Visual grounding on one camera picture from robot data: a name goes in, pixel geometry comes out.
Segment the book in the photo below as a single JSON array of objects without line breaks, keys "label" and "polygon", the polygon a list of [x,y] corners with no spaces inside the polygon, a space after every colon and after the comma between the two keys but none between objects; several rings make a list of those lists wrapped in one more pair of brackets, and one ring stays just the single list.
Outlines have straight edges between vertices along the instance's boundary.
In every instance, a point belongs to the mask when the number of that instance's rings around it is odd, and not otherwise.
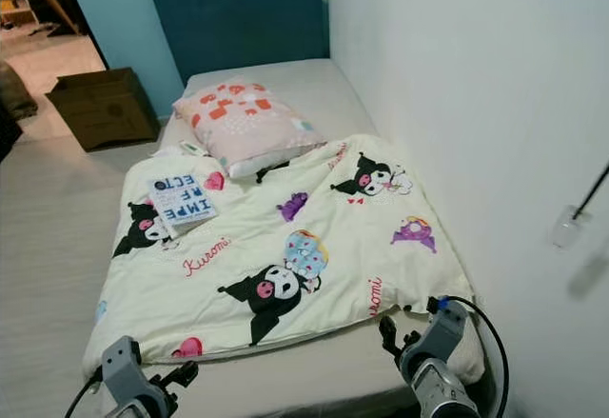
[{"label": "book", "polygon": [[191,174],[150,180],[148,191],[171,239],[217,215],[205,190]]}]

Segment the wooden table leg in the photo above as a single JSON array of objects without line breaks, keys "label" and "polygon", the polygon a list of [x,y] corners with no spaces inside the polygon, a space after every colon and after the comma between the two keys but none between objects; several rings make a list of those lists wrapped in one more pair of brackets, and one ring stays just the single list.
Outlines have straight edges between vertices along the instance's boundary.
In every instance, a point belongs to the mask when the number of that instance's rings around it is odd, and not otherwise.
[{"label": "wooden table leg", "polygon": [[80,34],[78,27],[72,22],[72,20],[69,19],[68,14],[57,0],[47,0],[47,2],[57,12],[61,19],[64,20],[66,24],[74,31],[75,34]]}]

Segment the mattress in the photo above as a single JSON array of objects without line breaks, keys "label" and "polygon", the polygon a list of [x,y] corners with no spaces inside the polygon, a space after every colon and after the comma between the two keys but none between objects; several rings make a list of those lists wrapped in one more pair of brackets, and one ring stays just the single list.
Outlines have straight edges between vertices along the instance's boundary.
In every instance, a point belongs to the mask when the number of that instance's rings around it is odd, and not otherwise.
[{"label": "mattress", "polygon": [[[331,60],[308,60],[199,74],[185,95],[241,75],[261,83],[310,121],[328,140],[354,133],[376,133],[357,95]],[[161,149],[185,139],[196,143],[188,126],[172,115]],[[398,340],[427,318],[392,312]],[[465,335],[449,359],[466,383],[484,371],[480,339],[467,322]],[[172,366],[146,368],[149,377]],[[203,362],[188,390],[176,388],[176,416],[379,416],[415,402],[383,350],[378,318],[289,348],[224,361]]]}]

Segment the blue headboard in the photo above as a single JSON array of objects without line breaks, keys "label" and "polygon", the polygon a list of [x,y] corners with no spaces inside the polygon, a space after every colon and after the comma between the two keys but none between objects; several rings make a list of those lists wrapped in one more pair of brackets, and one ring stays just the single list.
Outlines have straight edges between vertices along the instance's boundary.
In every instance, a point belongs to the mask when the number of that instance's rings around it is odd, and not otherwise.
[{"label": "blue headboard", "polygon": [[154,0],[185,82],[196,73],[329,56],[322,0]]}]

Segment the pink pillow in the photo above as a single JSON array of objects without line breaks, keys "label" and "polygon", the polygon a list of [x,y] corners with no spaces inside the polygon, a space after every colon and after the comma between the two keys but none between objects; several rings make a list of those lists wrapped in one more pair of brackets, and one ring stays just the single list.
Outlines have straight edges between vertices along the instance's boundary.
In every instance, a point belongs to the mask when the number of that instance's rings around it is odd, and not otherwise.
[{"label": "pink pillow", "polygon": [[233,178],[281,164],[324,142],[269,90],[241,78],[199,90],[173,107]]}]

